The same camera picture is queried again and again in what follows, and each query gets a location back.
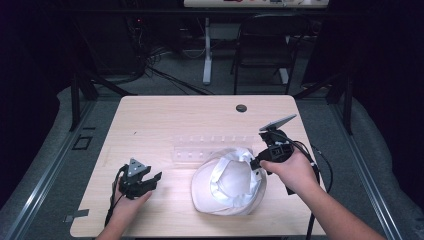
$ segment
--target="hand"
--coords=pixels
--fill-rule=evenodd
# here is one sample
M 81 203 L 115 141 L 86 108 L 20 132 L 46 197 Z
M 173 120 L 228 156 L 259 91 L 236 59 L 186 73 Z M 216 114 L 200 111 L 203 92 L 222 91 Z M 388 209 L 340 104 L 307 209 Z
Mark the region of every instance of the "hand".
M 137 216 L 138 210 L 152 196 L 152 191 L 148 191 L 139 198 L 134 200 L 128 199 L 122 196 L 122 193 L 119 191 L 119 181 L 115 188 L 116 206 L 113 210 L 112 217 L 97 239 L 119 239 L 128 225 L 134 220 L 135 216 Z
M 263 169 L 277 174 L 286 187 L 299 194 L 310 187 L 318 186 L 314 171 L 306 156 L 296 147 L 289 159 L 283 163 L 261 161 Z

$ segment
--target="wooden tabletop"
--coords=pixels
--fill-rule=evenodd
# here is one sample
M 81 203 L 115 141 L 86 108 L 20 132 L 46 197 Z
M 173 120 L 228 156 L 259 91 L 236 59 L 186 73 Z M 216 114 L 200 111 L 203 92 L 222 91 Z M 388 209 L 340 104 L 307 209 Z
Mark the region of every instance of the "wooden tabletop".
M 238 112 L 236 106 L 239 104 L 246 106 L 247 111 Z M 258 135 L 259 128 L 291 114 L 297 114 L 297 117 L 280 129 L 289 138 L 301 141 L 311 149 L 291 96 L 122 98 L 79 207 L 79 210 L 88 209 L 88 216 L 75 218 L 72 236 L 95 237 L 102 231 L 112 193 L 111 184 L 119 168 L 128 164 L 132 157 L 152 166 L 145 180 L 158 172 L 163 174 L 157 189 L 125 236 L 305 235 L 309 209 L 297 195 L 288 196 L 284 185 L 274 174 L 267 177 L 267 189 L 261 204 L 247 216 L 200 213 L 191 199 L 192 176 L 204 160 L 202 157 L 207 156 L 196 155 L 188 159 L 190 151 L 197 154 L 199 148 L 211 150 L 211 146 L 234 145 L 234 139 L 236 144 L 243 145 L 240 141 L 247 139 L 244 147 L 251 147 L 257 154 L 266 148 Z M 192 139 L 193 144 L 187 144 L 188 139 Z M 176 151 L 180 150 L 186 157 L 177 157 Z M 317 222 L 313 234 L 324 234 Z
M 184 0 L 185 7 L 197 8 L 326 8 L 329 0 Z

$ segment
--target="person's right hand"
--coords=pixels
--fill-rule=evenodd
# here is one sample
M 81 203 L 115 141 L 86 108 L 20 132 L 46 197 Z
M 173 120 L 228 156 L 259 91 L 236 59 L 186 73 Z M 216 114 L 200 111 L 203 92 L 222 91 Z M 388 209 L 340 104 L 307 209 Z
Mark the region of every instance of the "person's right hand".
M 319 186 L 311 164 L 305 155 L 296 147 L 289 159 L 283 163 L 261 161 L 263 169 L 277 174 L 286 187 L 300 194 L 310 187 Z

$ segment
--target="gray carpet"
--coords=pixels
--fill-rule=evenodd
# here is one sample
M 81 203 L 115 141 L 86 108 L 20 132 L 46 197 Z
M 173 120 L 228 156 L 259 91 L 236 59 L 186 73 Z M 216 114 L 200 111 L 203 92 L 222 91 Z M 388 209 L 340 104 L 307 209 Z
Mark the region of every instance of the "gray carpet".
M 290 90 L 291 95 L 302 90 L 300 80 L 312 47 L 312 44 L 306 42 L 301 47 L 300 60 L 297 62 Z M 193 51 L 187 53 L 198 54 L 198 52 Z M 216 48 L 213 54 L 212 83 L 209 86 L 202 84 L 204 56 L 192 59 L 185 55 L 164 54 L 160 57 L 160 61 L 154 65 L 154 68 L 206 88 L 214 94 L 232 94 L 233 76 L 229 74 L 232 51 Z M 265 73 L 253 70 L 252 73 L 248 70 L 243 71 L 242 78 L 245 82 L 251 81 L 249 78 L 279 81 L 278 75 L 274 76 L 272 72 Z M 115 76 L 109 77 L 109 79 L 116 81 L 119 78 Z M 169 81 L 157 76 L 151 77 L 149 71 L 142 78 L 119 86 L 139 95 L 185 94 Z M 90 137 L 92 140 L 86 150 L 72 150 L 75 143 L 75 139 L 73 139 L 69 149 L 65 151 L 63 165 L 59 167 L 55 181 L 48 189 L 48 194 L 45 199 L 42 199 L 41 206 L 35 209 L 36 214 L 28 220 L 27 227 L 19 235 L 23 239 L 73 239 L 69 234 L 71 223 L 63 222 L 64 217 L 78 209 L 119 103 L 119 97 L 116 93 L 101 85 L 96 87 L 100 97 L 93 105 L 85 102 L 83 98 L 81 99 L 83 106 L 87 106 L 87 108 L 92 106 L 92 108 L 85 115 L 86 118 L 75 133 L 77 136 L 81 134 L 81 136 Z M 253 90 L 257 89 L 256 87 L 249 88 L 246 86 L 243 88 L 240 89 L 240 94 L 279 94 L 278 91 L 280 90 L 275 91 L 276 87 L 272 87 L 254 92 Z M 371 227 L 384 234 L 384 228 L 354 167 L 355 158 L 344 137 L 343 129 L 337 124 L 339 116 L 335 112 L 338 112 L 339 107 L 327 105 L 323 100 L 325 93 L 326 90 L 322 89 L 313 94 L 311 98 L 297 101 L 297 104 L 311 144 L 321 150 L 332 165 L 334 183 L 331 195 Z M 71 126 L 69 89 L 60 93 L 58 97 L 61 101 L 61 109 L 54 127 L 17 190 L 1 209 L 1 239 L 7 236 L 15 220 L 19 219 L 22 208 L 30 198 L 38 181 L 42 178 L 45 169 L 55 161 L 61 146 L 70 138 L 68 133 Z M 423 218 L 422 212 L 400 191 L 397 181 L 391 173 L 391 158 L 387 146 L 366 111 L 356 101 L 353 105 L 352 129 L 354 132 L 353 138 L 366 160 L 366 164 L 387 203 L 401 236 L 403 239 L 424 239 L 424 227 L 422 222 L 417 220 Z M 321 167 L 323 179 L 328 184 L 328 167 L 318 153 L 315 152 L 315 156 Z M 303 237 L 290 237 L 290 239 L 303 239 Z M 314 237 L 313 239 L 326 239 L 326 237 Z

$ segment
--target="person's right arm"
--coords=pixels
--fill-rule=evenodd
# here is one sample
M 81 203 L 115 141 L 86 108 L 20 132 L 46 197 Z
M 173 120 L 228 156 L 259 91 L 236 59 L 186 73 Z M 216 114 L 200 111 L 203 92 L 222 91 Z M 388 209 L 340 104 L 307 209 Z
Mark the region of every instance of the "person's right arm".
M 309 161 L 298 149 L 284 163 L 260 164 L 299 195 L 330 239 L 384 239 L 319 186 Z

